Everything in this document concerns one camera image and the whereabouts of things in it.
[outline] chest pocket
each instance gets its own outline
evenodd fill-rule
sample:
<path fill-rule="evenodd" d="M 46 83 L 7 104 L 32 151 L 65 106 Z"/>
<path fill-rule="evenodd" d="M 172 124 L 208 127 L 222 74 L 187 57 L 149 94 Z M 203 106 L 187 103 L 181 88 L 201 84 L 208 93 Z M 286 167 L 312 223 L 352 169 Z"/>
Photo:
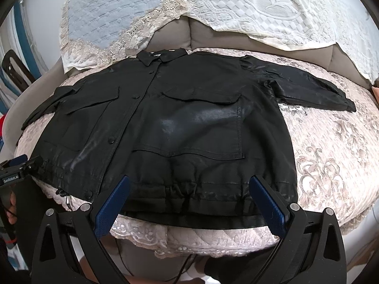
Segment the chest pocket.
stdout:
<path fill-rule="evenodd" d="M 61 144 L 71 150 L 81 150 L 109 103 L 118 96 L 119 88 L 111 87 L 95 92 L 79 91 L 68 98 L 60 110 L 67 125 L 62 132 Z"/>
<path fill-rule="evenodd" d="M 151 99 L 134 150 L 243 158 L 240 94 L 175 87 Z"/>

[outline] white wall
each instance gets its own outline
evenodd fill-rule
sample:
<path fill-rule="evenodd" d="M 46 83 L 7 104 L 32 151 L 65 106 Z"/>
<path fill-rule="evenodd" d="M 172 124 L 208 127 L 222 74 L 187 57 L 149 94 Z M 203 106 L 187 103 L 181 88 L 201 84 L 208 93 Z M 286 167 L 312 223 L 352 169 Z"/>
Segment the white wall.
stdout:
<path fill-rule="evenodd" d="M 59 25 L 66 0 L 24 0 L 34 43 L 50 69 L 59 59 Z"/>

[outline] bedspread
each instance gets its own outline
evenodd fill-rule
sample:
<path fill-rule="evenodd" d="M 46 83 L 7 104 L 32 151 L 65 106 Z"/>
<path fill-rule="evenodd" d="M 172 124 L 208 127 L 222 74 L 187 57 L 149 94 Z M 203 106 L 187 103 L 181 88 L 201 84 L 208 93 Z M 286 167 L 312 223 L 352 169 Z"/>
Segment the bedspread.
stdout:
<path fill-rule="evenodd" d="M 355 102 L 356 113 L 284 103 L 279 107 L 293 143 L 299 204 L 303 209 L 312 211 L 332 208 L 343 234 L 357 227 L 379 196 L 379 110 L 370 92 L 340 75 L 328 73 L 307 62 L 234 49 L 205 48 L 194 51 L 199 50 L 231 56 L 249 54 L 280 65 L 297 67 L 333 82 Z M 97 68 L 71 77 L 63 85 L 72 85 L 100 70 Z M 27 127 L 18 143 L 16 156 L 31 155 L 52 116 L 45 115 Z M 84 203 L 72 196 L 61 197 L 53 187 L 42 181 L 36 182 L 48 197 L 54 198 L 67 210 L 75 210 Z M 269 247 L 278 240 L 267 227 L 213 231 L 157 225 L 122 215 L 117 217 L 111 234 L 152 249 L 161 258 L 184 253 L 239 256 Z"/>
<path fill-rule="evenodd" d="M 135 55 L 181 15 L 286 51 L 338 43 L 363 77 L 378 78 L 379 30 L 342 0 L 68 0 L 60 31 L 64 70 Z"/>

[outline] pocket flap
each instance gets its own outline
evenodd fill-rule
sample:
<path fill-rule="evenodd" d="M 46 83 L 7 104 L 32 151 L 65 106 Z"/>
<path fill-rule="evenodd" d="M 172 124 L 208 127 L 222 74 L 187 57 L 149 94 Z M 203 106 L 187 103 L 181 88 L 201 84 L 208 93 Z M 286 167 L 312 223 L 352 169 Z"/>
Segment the pocket flap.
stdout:
<path fill-rule="evenodd" d="M 241 94 L 224 95 L 219 92 L 210 92 L 196 87 L 174 87 L 162 93 L 167 97 L 179 100 L 202 100 L 219 104 L 235 103 L 241 96 Z"/>
<path fill-rule="evenodd" d="M 64 114 L 70 114 L 79 109 L 90 107 L 95 104 L 115 100 L 118 98 L 118 96 L 119 87 L 111 87 L 101 91 L 93 90 L 92 93 L 90 93 L 90 91 L 83 91 L 81 93 L 79 90 L 77 94 L 67 99 L 67 103 L 64 104 L 62 112 Z"/>

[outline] drawstring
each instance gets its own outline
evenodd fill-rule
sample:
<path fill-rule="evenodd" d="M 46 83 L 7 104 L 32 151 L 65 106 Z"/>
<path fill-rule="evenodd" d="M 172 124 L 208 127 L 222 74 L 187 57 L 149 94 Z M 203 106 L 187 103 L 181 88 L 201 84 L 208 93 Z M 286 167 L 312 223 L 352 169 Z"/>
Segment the drawstring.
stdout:
<path fill-rule="evenodd" d="M 73 211 L 71 204 L 72 204 L 72 198 L 71 195 L 69 195 L 66 191 L 64 191 L 62 188 L 58 188 L 55 192 L 56 195 L 59 195 L 60 197 L 64 198 L 66 197 L 66 205 L 67 207 Z"/>

